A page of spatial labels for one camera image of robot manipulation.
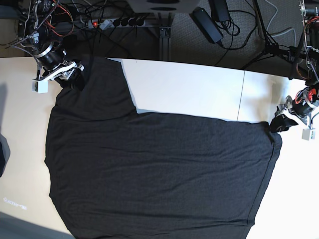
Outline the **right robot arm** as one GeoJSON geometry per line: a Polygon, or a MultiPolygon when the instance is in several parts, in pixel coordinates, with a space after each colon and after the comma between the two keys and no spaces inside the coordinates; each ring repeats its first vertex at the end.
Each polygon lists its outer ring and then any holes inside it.
{"type": "Polygon", "coordinates": [[[32,90],[39,94],[48,92],[48,83],[56,81],[61,87],[83,90],[84,66],[79,60],[68,60],[62,45],[64,35],[51,24],[56,9],[72,15],[58,0],[32,0],[28,18],[24,21],[24,35],[10,47],[22,50],[36,61],[36,77],[32,90]]]}

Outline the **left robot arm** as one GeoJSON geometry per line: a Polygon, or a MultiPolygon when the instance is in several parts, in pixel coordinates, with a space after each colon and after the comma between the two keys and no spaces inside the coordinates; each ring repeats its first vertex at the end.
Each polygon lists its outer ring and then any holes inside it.
{"type": "Polygon", "coordinates": [[[307,128],[303,135],[313,139],[315,134],[314,110],[319,108],[319,2],[301,0],[299,7],[302,15],[303,32],[297,47],[281,50],[278,46],[276,53],[288,56],[292,60],[289,79],[294,74],[305,81],[306,87],[292,98],[287,96],[283,104],[277,106],[275,116],[270,123],[271,132],[284,132],[300,121],[307,128]]]}

